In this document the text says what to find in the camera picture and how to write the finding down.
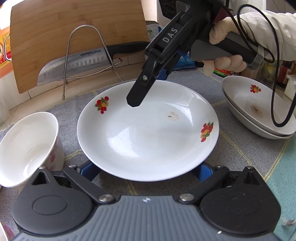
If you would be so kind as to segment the gloved right hand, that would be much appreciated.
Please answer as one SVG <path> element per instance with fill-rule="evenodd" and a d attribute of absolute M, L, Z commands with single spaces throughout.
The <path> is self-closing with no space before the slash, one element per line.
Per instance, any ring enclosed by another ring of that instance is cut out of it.
<path fill-rule="evenodd" d="M 239 33 L 232 18 L 226 17 L 214 25 L 209 33 L 209 42 L 212 45 L 220 43 L 225 39 L 229 32 Z M 230 57 L 219 57 L 216 60 L 203 60 L 203 72 L 207 76 L 211 76 L 214 69 L 222 69 L 233 72 L 241 72 L 247 64 L 243 61 L 240 55 L 233 55 Z"/>

